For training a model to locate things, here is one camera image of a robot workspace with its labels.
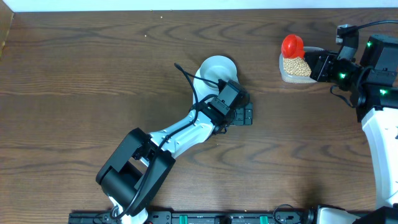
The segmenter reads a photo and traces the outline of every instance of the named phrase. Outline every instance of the green indicator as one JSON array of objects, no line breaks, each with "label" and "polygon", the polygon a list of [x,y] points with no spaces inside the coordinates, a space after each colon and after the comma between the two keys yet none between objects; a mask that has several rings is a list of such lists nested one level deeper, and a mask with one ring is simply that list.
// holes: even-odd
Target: green indicator
[{"label": "green indicator", "polygon": [[188,224],[188,216],[180,215],[180,224]]},{"label": "green indicator", "polygon": [[260,217],[260,224],[269,224],[268,217],[267,216]]},{"label": "green indicator", "polygon": [[384,96],[384,94],[388,93],[388,91],[380,89],[380,93],[381,93],[382,96]]}]

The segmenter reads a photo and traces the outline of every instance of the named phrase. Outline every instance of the red plastic scoop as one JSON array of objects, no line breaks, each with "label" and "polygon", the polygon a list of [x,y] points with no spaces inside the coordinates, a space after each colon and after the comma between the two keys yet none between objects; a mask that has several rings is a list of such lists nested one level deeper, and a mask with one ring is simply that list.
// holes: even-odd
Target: red plastic scoop
[{"label": "red plastic scoop", "polygon": [[282,43],[282,55],[284,58],[304,58],[304,43],[301,37],[289,34]]}]

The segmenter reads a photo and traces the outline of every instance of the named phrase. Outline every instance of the clear plastic container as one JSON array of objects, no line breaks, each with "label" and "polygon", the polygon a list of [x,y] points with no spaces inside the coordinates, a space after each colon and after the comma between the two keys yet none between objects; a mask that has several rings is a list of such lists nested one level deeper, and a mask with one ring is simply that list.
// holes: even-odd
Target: clear plastic container
[{"label": "clear plastic container", "polygon": [[[305,52],[313,52],[317,50],[323,50],[322,48],[319,47],[304,47]],[[316,83],[316,80],[313,80],[310,77],[303,77],[303,76],[298,76],[298,75],[291,75],[287,73],[284,69],[284,57],[282,54],[279,56],[279,70],[280,74],[282,75],[282,79],[285,82],[288,83]]]}]

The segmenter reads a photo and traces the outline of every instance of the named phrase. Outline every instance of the white backdrop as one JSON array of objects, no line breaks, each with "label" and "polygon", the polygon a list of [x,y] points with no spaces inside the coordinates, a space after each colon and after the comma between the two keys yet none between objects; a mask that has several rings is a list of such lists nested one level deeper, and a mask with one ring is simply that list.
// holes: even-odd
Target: white backdrop
[{"label": "white backdrop", "polygon": [[3,0],[14,12],[398,7],[398,0]]}]

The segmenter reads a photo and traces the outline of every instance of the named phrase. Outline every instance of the brown tabletop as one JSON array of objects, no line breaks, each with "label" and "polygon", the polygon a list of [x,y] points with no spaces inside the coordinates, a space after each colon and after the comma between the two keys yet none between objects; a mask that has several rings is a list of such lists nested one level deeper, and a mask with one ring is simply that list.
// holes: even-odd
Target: brown tabletop
[{"label": "brown tabletop", "polygon": [[[252,126],[230,128],[177,158],[152,205],[272,210],[328,203],[372,210],[368,142],[330,84],[282,81],[283,38],[338,50],[340,24],[397,19],[396,9],[18,13],[0,61],[0,222],[66,223],[111,202],[95,175],[136,127],[157,131],[188,113],[194,73],[227,55],[254,103]],[[361,31],[398,35],[393,25]]]}]

